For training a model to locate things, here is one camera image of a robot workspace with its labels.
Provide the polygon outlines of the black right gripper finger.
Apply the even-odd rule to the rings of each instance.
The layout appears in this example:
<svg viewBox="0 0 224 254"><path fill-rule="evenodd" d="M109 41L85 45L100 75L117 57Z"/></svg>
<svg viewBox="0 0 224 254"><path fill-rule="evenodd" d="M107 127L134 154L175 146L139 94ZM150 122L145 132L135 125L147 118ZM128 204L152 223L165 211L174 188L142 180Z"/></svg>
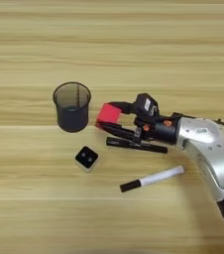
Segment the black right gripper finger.
<svg viewBox="0 0 224 254"><path fill-rule="evenodd" d="M134 104L125 101L111 101L109 105L120 110L123 114L134 114Z"/></svg>
<svg viewBox="0 0 224 254"><path fill-rule="evenodd" d="M137 135L134 131L130 129L123 128L119 124L111 123L111 122L97 122L96 126L116 137L135 141L135 142L141 141L140 135Z"/></svg>

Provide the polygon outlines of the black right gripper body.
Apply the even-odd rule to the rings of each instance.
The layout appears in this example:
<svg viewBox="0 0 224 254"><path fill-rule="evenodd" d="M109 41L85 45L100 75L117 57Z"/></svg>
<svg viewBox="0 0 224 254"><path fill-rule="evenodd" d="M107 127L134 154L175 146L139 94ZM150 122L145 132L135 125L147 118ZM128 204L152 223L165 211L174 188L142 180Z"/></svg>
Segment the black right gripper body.
<svg viewBox="0 0 224 254"><path fill-rule="evenodd" d="M137 116L134 124L142 129L141 138L145 141L159 141L169 145L177 142L179 121L182 115L174 113L172 116Z"/></svg>

